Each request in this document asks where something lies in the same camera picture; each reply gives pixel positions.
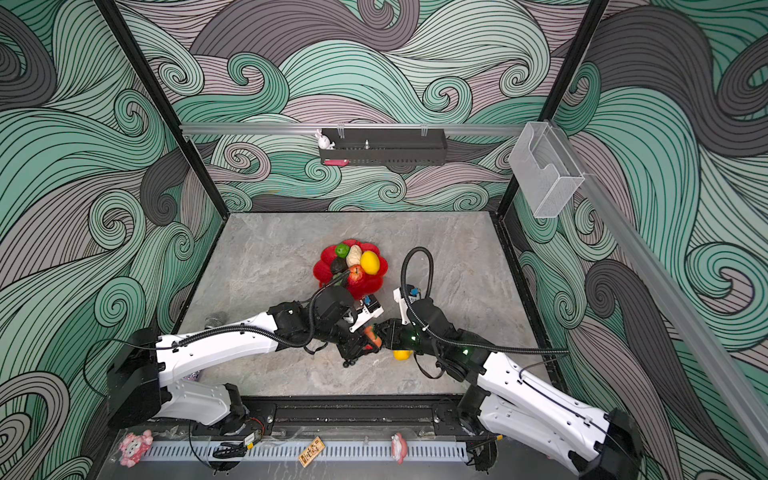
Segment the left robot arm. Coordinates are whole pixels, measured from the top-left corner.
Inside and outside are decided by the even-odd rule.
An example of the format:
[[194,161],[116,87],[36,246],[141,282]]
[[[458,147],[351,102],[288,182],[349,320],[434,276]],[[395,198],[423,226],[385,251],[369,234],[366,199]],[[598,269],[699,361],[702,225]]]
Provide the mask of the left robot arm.
[[198,332],[137,330],[120,341],[106,369],[107,424],[121,429],[151,419],[179,419],[220,435],[237,433],[248,417],[238,388],[196,383],[189,375],[248,356],[307,350],[313,340],[335,345],[344,365],[351,366],[379,350],[371,323],[382,313],[374,295],[355,299],[343,286],[327,286],[306,303],[282,302],[248,319]]

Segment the large yellow fake lemon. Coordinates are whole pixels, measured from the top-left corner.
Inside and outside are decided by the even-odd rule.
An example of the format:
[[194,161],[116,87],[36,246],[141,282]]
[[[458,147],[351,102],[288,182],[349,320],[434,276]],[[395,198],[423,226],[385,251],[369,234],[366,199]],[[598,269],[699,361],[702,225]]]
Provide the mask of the large yellow fake lemon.
[[369,276],[376,276],[381,270],[381,260],[374,251],[364,251],[360,258],[359,265]]

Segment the green fake lime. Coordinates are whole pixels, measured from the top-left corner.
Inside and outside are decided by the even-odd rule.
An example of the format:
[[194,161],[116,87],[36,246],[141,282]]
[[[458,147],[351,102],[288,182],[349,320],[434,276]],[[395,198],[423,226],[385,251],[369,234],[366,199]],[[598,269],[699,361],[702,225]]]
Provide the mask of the green fake lime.
[[340,243],[335,248],[336,256],[345,259],[349,255],[350,246],[346,243]]

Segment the red fake strawberry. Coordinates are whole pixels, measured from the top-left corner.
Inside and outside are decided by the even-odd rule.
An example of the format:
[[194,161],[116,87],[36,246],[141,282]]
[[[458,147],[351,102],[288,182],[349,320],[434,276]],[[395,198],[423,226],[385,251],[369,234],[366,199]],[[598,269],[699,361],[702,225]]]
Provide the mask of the red fake strawberry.
[[374,349],[378,350],[382,347],[382,338],[374,331],[373,326],[366,327],[364,334]]

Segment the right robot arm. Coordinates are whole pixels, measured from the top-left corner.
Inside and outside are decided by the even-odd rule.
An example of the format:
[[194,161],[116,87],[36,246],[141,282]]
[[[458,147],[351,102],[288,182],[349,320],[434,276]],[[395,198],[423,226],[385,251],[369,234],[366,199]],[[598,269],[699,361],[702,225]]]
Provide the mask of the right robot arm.
[[518,365],[523,347],[501,347],[456,328],[431,290],[407,282],[410,260],[431,252],[412,248],[403,260],[398,293],[401,317],[375,326],[386,348],[435,359],[441,374],[468,385],[457,408],[473,434],[502,435],[555,460],[581,479],[638,479],[644,454],[636,421],[615,408],[606,412],[579,401]]

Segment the red wrinkled fake pepper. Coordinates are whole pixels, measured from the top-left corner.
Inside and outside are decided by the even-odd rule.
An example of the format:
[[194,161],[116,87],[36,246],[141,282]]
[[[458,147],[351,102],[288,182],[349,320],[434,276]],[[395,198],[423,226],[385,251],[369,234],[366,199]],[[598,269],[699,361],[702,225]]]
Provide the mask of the red wrinkled fake pepper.
[[366,278],[366,273],[361,265],[353,265],[348,270],[348,283],[350,285],[357,285],[362,283]]

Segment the small yellow fake lemon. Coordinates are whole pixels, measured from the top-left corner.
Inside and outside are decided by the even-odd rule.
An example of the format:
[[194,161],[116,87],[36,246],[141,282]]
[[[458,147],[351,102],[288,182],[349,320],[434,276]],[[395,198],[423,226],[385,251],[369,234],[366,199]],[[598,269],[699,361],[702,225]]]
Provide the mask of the small yellow fake lemon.
[[397,361],[406,361],[412,357],[413,352],[409,350],[394,350],[393,357]]

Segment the dark brown fake avocado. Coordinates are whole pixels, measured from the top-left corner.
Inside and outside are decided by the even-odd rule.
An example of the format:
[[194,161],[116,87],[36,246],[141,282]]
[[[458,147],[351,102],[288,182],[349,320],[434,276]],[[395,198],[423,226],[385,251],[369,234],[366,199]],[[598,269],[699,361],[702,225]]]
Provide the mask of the dark brown fake avocado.
[[333,276],[344,272],[347,269],[347,263],[344,258],[336,257],[331,262],[331,274]]

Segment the cream white fake pear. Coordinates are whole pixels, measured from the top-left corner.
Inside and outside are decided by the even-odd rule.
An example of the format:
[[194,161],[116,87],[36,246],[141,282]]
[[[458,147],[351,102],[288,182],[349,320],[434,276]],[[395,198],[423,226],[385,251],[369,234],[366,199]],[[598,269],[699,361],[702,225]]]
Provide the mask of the cream white fake pear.
[[353,267],[355,265],[360,265],[362,254],[363,251],[360,245],[352,245],[345,258],[347,266]]

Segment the red flower-shaped fruit bowl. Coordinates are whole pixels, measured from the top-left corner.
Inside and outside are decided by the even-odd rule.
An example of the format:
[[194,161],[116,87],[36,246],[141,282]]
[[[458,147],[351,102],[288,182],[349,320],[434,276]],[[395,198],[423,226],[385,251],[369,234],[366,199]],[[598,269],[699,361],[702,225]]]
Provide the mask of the red flower-shaped fruit bowl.
[[[376,276],[369,276],[366,274],[365,280],[357,285],[350,285],[348,283],[347,277],[348,277],[348,270],[350,267],[347,266],[347,269],[344,271],[347,273],[347,277],[345,279],[342,279],[340,281],[340,284],[344,286],[355,299],[362,299],[365,295],[369,294],[375,294],[382,286],[384,277],[388,271],[388,262],[387,260],[382,256],[379,248],[372,243],[364,243],[356,239],[347,239],[343,240],[341,243],[346,243],[350,247],[352,245],[360,245],[362,248],[362,251],[374,251],[381,260],[381,270],[379,271],[379,274]],[[331,274],[331,262],[334,258],[336,258],[335,248],[338,244],[331,245],[326,247],[320,255],[320,259],[315,263],[313,267],[313,275],[315,279],[318,281],[320,286],[325,286],[326,284],[330,283],[334,279],[339,279],[342,274],[338,274],[333,276]]]

